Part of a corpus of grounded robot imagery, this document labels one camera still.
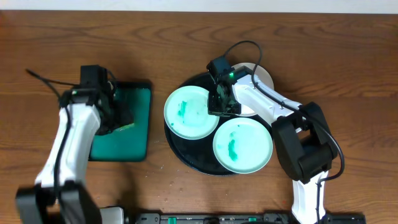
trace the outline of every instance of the white plate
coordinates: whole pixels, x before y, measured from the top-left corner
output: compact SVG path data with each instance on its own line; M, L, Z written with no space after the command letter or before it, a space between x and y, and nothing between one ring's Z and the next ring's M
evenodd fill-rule
M211 134L220 117L209 115L209 91L198 86L184 86L175 90L164 106L167 126L177 136L196 140Z
M263 168L272 155L272 138L259 122L235 118L221 125L213 140L218 162L228 170L249 174Z
M240 68L242 66L246 66L247 68L254 69L255 65L256 64L254 64L254 63L244 62L244 63L236 64L236 65L234 65L232 67L235 68L235 69L238 69L238 68ZM261 67L260 65L257 66L256 75L269 88L274 89L274 82L272 81L271 76L269 75L269 73L267 72L267 70L265 68ZM240 116L248 117L248 116L254 116L256 114L257 113L254 112L252 109L250 109L250 107L248 107L246 105L242 105L242 112L241 112Z

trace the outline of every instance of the black tray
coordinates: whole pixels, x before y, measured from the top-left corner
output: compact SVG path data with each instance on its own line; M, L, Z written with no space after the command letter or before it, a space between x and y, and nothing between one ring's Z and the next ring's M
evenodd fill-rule
M193 85L193 86L202 87L206 90L210 90L212 83L213 79L211 78L210 74L202 73L187 80L180 87ZM174 154L187 166L208 175L216 175L216 176L234 175L236 173L231 172L228 169L225 169L218 162L216 156L214 155L213 138L217 132L217 129L223 123L227 122L230 119L238 117L239 116L230 116L227 118L220 117L217 128L207 137L198 140L187 140L178 137L169 129L166 122L164 123L164 131L166 134L167 141L169 142L169 145L173 150ZM258 115L251 116L249 118L260 122L271 133L271 127Z

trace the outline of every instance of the green mat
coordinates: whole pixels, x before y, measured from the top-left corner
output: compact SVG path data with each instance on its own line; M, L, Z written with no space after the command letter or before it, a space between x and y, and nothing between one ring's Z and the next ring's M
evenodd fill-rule
M147 83L120 83L115 100L127 102L134 123L95 136L91 161L139 162L147 151L151 91Z

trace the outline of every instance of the white background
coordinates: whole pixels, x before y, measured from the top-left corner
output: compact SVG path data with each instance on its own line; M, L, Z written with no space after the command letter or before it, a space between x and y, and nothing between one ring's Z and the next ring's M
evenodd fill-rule
M398 14L398 0L0 0L0 9Z

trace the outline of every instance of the wood grain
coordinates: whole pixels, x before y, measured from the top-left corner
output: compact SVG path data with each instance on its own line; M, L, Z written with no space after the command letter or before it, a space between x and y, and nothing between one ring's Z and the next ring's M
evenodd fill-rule
M264 48L262 66L276 90L317 102L343 148L346 171L327 183L325 207L363 212L370 224L397 223L397 24L398 16L382 15L0 12L0 222L19 223L15 192L34 183L58 126L56 98L24 69L77 82L80 65L89 64L154 85L147 159L88 165L87 187L99 206L164 213L290 210L291 180L275 152L254 174L212 177L182 164L164 135L170 93L231 44L252 39ZM231 56L234 62L256 58L249 45ZM337 159L331 173L339 166Z

